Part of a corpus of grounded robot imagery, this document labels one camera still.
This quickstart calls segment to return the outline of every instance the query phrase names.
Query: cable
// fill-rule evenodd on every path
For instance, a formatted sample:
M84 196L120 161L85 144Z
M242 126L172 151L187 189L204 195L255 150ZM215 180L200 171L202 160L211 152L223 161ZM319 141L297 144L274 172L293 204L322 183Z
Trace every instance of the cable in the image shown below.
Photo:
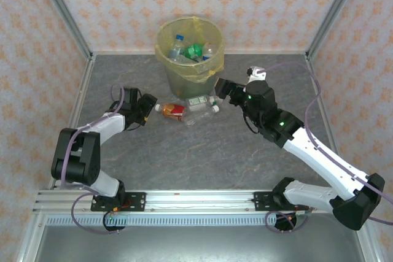
M73 222L76 224L76 226L78 226L80 229L83 229L84 231L87 231L88 233L95 233L95 234L102 234L102 235L113 234L113 233L119 233L118 231L102 231L102 230L95 230L95 229L87 228L87 227L83 226L82 224L80 224L80 223L76 220L75 215L74 215L75 205L76 205L76 203L77 203L80 199L82 199L82 198L84 198L84 197L86 197L86 196L94 196L94 194L93 194L93 193L84 193L84 194L78 196L78 197L76 198L76 200L74 201L74 203L72 204L72 207L71 207L71 218L72 218Z
M137 88L137 91L138 91L138 94L139 94L139 98L141 98L142 97L142 93L141 93L141 91L139 90L139 88ZM119 101L115 101L114 100L114 102L111 104L111 106L109 107L110 109L113 109L115 106L116 106L116 104L118 104L119 103ZM135 128L131 128L131 129L126 129L126 130L124 130L124 131L134 131L134 130L136 130L136 129L138 129L139 127L141 127L142 125L141 124L139 124L137 127L135 127Z
M119 233L120 230L123 230L125 228L125 226L107 226L106 225L106 217L108 216L108 214L110 214L112 211L108 211L104 214L103 216L103 226L105 227L105 229L107 231L117 231L117 233Z
M244 119L244 122L245 122L245 124L247 125L248 129L250 129L250 131L251 131L252 133L254 133L254 134L258 134L258 133L259 133L258 131L252 130L250 124L249 124L248 121L247 121L246 113L244 113L244 112L243 112L243 119Z
M353 179L356 179L357 181L359 181L362 185L366 186L368 189L374 191L376 194L380 195L382 198L386 199L389 203L391 203L393 205L393 198L385 193L383 193L382 191L376 189L375 187L373 187L372 185L368 184L366 181L364 181L363 179L359 178L357 175L355 175L355 173L353 173L352 171L348 170L346 167L344 167L341 163L339 163L338 161L336 161L333 157L331 157L323 148L320 148L320 146L317 144L317 142L314 140L314 137L311 133L311 130L309 128L309 124L308 124L308 112L311 108L311 106L318 100L318 97L321 96L321 85L319 84L318 79L315 77L315 75L303 64L295 62L295 61L285 61L283 63L279 63L279 64L275 64L272 67L269 67L268 69L264 69L264 70L259 70L257 72L257 74L261 74L263 72L268 72L268 71L272 71L273 69L276 69L277 67L281 67L281 66L286 66L286 65L297 65L297 66L301 66L304 70L306 70L306 72L309 74L309 76L312 78L312 80L314 81L316 87L317 87L317 94L315 95L315 97L309 102L309 104L306 107L305 110L305 114L304 114L304 121L305 121L305 129L306 129L306 133L307 136L309 138L309 140L313 143L313 145L315 146L315 148L317 150L319 150L326 158L328 158L332 163L336 164L338 167L340 167L342 170L344 170L348 175L350 175ZM369 217L370 220L385 224L385 225L391 225L393 226L393 222L387 221L387 220L382 220L379 218L375 218L375 217Z
M123 104L123 102L124 102L124 87L123 87L122 84L120 84L120 83L118 83L118 84L120 85L120 89L121 89L121 92L122 92L122 97L121 97L121 99L120 99L119 105L118 105L117 108L113 111L113 113L111 113L111 114L109 114L109 115L102 116L101 118L95 120L94 122L92 122L92 123L90 123L90 124L87 124L87 125L85 125L85 126L79 128L79 129L71 136L71 138L70 138L70 140L69 140L69 142L68 142L68 145L67 145L66 154L65 154L65 156L64 156L63 167L61 168L61 186L62 186L63 188L68 187L68 186L66 185L66 172L67 172L68 160L69 160L69 156L70 156L70 154L71 154L72 145L74 144L74 142L75 142L75 140L76 140L76 137L77 137L80 133L82 133L83 131L90 129L91 127L97 125L99 122L105 120L106 118L108 118L108 117L109 117L109 118L110 118L110 117L113 117L115 114L117 114L117 112L118 112L118 111L120 110L120 108L122 107L122 104ZM113 89L114 85L115 85L115 84L113 84L113 85L111 86L111 97L112 97L112 89Z
M268 224L268 217L269 217L271 214L273 214L273 213L274 213L274 214L279 214L279 215L283 216L283 217L289 222L289 224L292 226L292 229L291 229L291 230L288 230L288 231L273 229L273 228ZM296 227L296 228L295 228L294 224L292 223L292 221L289 219L289 217L288 217L286 214L284 214L284 213L282 213L282 212L280 212L280 211L270 211L270 212L268 212L268 213L265 215L265 226L266 226L266 228L267 228L268 230L270 230L270 231L272 231L272 232L274 232L274 233L294 233L295 231L298 231L298 230L302 229L302 228L307 224L308 220L309 220L309 216L307 215L306 218L305 218L305 220L303 221L303 223L302 223L299 227Z

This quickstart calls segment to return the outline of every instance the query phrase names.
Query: metal edge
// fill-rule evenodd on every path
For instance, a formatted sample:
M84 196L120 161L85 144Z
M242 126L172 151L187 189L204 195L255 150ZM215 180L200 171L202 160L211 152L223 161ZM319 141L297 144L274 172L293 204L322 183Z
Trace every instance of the metal edge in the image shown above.
M17 262L23 262L25 257L26 257L27 248L30 245L31 236L33 234L33 228L34 228L34 226L36 224L36 219L37 218L38 218L37 215L30 216L30 221L29 221L29 225L27 226L27 229L26 229L25 237L23 238L23 241L22 241L22 243L20 245L18 258L16 260Z
M346 0L334 0L332 5L327 12L321 26L319 27L317 34L315 35L308 52L308 56L313 59L316 55L319 47L321 46L322 42L324 41L329 29L332 27L337 15L340 13L341 8L344 6Z
M77 214L76 220L83 226L102 226L103 213L100 215ZM144 213L135 215L113 215L106 218L108 226L121 224L122 226L264 226L266 214L254 213L242 214L160 214L146 215ZM270 214L268 225L276 224L276 214ZM51 214L48 216L46 226L75 226L69 214Z
M360 247L363 252L365 262L384 262L381 247L375 234L375 226L372 221L366 221L363 227L357 232Z
M39 214L32 217L18 254L18 262L31 262L36 260L42 235L44 234L46 220L46 214Z
M72 17L70 11L67 8L67 5L64 0L52 0L55 7L57 8L59 14L61 15L62 19L66 23L70 33L74 36L75 41L80 49L80 51L86 56L86 58L91 57L91 50L87 45L85 38L83 37L82 33L80 32L74 18Z
M69 214L74 201L84 194L80 190L41 190L34 204L33 214ZM252 202L255 190L173 190L145 191L144 215L157 214L255 214ZM90 211L92 195L75 204L76 214L101 214ZM313 214L326 213L314 210ZM122 215L135 215L141 212L119 212Z
M266 51L258 51L258 50L225 50L224 54L226 55L303 55L304 50L288 50L288 51L274 51L274 50L266 50ZM93 52L93 55L154 55L154 50L149 51L135 51L135 52L126 52L126 51L97 51Z
M82 79L80 80L78 93L76 94L74 107L72 108L71 116L68 121L68 126L70 128L77 128L77 123L79 120L79 115L82 110L83 102L85 99L88 83L90 81L91 72L93 70L93 65L95 62L95 56L92 56L86 61L86 66L82 74ZM50 178L48 189L52 190L56 185L56 179L52 176Z
M306 54L305 54L305 60L306 60L306 64L307 64L308 69L315 75L315 72L313 69L313 64ZM317 93L317 86L312 79L311 79L311 81L313 83L314 91L315 91L315 93ZM337 149L337 145L336 145L336 139L335 139L335 136L333 135L332 129L330 127L329 117L327 116L327 112L326 112L324 102L322 100L322 96L320 96L317 101L318 101L318 105L319 105L319 110L321 111L322 120L324 121L325 129L327 132L327 137L329 139L330 149L333 152L337 153L338 149Z
M305 60L307 63L307 66L310 71L314 74L314 68L312 61L310 60L309 56L305 55ZM316 85L313 81L313 86L315 93L317 93L317 88ZM324 125L326 128L327 136L329 138L329 143L331 146L331 149L339 156L340 155L340 150L337 148L336 142L337 139L335 137L334 132L331 129L331 124L329 122L329 118L327 116L327 112L324 106L323 98L320 97L318 99L318 104L319 108L321 110L322 114L322 119L324 121ZM371 224L371 221L367 221L364 226L357 232L357 237L359 239L359 244L363 252L363 256L365 258L366 262L384 262L384 258L382 255L382 251L380 246L378 245L375 237L375 226Z

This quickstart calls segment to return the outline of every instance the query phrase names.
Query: red bottle label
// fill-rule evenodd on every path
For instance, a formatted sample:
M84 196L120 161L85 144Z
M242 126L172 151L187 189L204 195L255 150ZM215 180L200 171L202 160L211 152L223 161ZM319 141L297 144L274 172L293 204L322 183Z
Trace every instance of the red bottle label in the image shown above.
M178 121L182 120L185 107L179 106L178 104L165 104L162 114L165 117L172 118Z

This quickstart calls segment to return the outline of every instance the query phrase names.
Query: bottle label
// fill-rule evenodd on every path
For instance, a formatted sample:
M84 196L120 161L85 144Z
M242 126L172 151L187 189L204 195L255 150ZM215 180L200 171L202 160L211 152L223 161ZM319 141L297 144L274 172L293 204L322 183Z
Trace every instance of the bottle label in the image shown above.
M194 106L195 104L202 104L208 101L204 96L200 96L199 98L189 99L190 106Z
M184 114L184 109L184 106L179 106L177 104L165 104L162 114L164 117L181 121Z

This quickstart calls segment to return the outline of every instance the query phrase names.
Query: trash can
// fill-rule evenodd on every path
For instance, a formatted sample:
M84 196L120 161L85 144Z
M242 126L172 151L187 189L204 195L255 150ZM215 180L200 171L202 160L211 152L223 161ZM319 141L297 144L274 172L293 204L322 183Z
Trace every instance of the trash can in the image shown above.
M171 44L177 34L189 44L210 42L217 53L196 64L179 64L168 58ZM169 87L179 98L210 94L217 82L217 73L224 69L225 41L221 30L213 22L199 17L182 17L164 24L155 44L155 56L165 66Z

